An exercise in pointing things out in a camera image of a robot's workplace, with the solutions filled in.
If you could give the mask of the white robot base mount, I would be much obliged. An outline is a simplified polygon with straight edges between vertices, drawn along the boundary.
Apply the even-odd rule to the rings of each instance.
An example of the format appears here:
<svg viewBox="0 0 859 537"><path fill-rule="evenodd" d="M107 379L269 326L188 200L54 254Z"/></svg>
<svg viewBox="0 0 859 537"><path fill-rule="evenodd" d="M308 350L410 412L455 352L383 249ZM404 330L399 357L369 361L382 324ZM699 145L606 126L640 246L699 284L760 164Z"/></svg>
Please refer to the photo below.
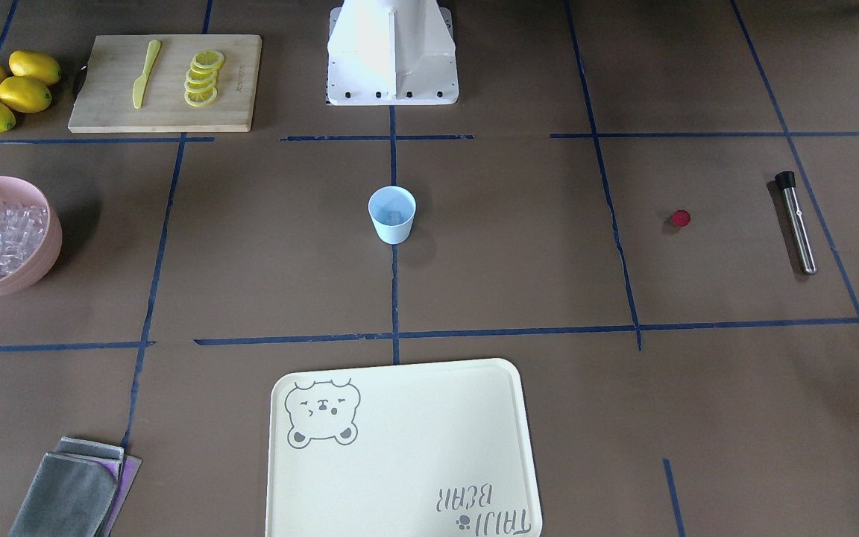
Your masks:
<svg viewBox="0 0 859 537"><path fill-rule="evenodd" d="M458 101L453 15L436 1L344 1L330 11L327 53L328 105Z"/></svg>

